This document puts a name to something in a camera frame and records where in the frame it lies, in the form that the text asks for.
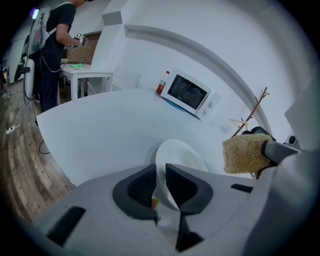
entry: floor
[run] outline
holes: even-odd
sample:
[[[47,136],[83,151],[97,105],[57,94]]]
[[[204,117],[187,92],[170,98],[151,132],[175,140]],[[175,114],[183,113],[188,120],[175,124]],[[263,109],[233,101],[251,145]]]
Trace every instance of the floor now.
[[[51,154],[41,154],[39,144],[43,140],[35,124],[32,103],[23,101],[23,83],[19,81],[9,88],[13,94],[0,101],[0,190],[13,214],[28,222],[75,186],[63,174]],[[70,94],[60,90],[61,102],[68,101]],[[16,108],[22,118],[10,136],[5,130],[10,124]],[[35,114],[41,113],[40,104],[34,103]],[[16,118],[13,125],[21,120]],[[41,147],[46,152],[46,145]]]

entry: green sponge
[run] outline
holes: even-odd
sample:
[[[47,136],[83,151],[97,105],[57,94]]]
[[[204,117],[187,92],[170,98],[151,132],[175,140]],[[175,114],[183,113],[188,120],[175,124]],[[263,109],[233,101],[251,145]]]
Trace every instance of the green sponge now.
[[[71,68],[83,68],[84,65],[82,63],[78,63],[78,64],[72,64],[70,65]]]

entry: white microwave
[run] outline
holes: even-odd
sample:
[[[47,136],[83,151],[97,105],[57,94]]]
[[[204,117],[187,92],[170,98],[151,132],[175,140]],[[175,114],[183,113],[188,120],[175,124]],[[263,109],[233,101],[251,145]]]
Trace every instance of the white microwave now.
[[[161,92],[161,96],[200,120],[208,118],[220,100],[217,93],[203,83],[174,68]]]

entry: power strip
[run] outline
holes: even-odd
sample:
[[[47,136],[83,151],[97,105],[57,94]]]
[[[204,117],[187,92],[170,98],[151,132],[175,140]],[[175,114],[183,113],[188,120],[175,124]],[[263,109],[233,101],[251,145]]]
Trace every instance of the power strip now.
[[[8,130],[6,129],[6,130],[5,130],[5,133],[8,135],[8,134],[10,134],[10,133],[13,133],[13,132],[15,131],[15,129],[16,129],[16,126],[14,125],[14,126],[12,126],[11,128],[9,128]]]

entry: bottle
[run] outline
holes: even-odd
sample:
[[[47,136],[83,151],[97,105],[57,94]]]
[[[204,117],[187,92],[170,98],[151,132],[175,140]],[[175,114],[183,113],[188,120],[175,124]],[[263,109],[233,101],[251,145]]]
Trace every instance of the bottle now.
[[[157,94],[160,95],[160,94],[162,93],[162,90],[164,89],[164,87],[165,87],[165,85],[166,85],[166,80],[167,80],[169,74],[170,74],[170,72],[167,71],[167,72],[165,73],[165,76],[160,80],[160,83],[159,83],[159,85],[158,85],[158,89],[156,89],[156,93],[157,93]]]

